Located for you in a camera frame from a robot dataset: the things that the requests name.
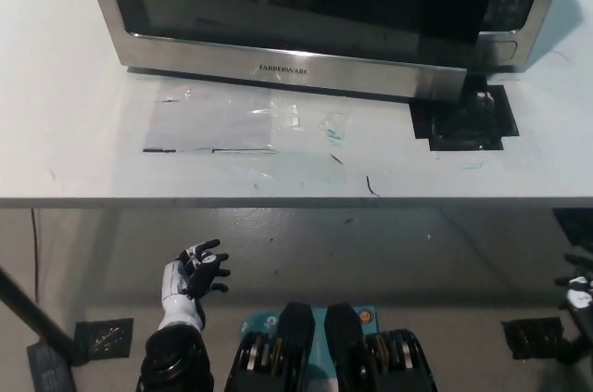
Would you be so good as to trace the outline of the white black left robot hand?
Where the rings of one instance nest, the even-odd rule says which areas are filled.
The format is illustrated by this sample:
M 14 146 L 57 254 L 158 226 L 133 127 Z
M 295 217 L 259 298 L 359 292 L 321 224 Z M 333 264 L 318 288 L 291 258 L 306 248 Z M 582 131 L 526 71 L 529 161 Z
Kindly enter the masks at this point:
M 175 325 L 188 325 L 202 332 L 206 314 L 200 304 L 211 292 L 226 293 L 229 287 L 219 278 L 231 274 L 222 268 L 229 258 L 227 253 L 216 253 L 219 239 L 188 247 L 166 265 L 161 285 L 161 306 L 164 317 L 158 329 Z

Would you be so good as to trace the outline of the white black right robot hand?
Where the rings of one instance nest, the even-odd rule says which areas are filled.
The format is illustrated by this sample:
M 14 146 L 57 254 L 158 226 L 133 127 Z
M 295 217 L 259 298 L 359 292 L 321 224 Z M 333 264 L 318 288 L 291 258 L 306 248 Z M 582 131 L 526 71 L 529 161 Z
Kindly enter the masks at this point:
M 569 312 L 591 309 L 592 258 L 567 253 L 564 259 L 573 266 L 574 271 L 554 280 L 554 284 L 564 290 L 560 308 Z

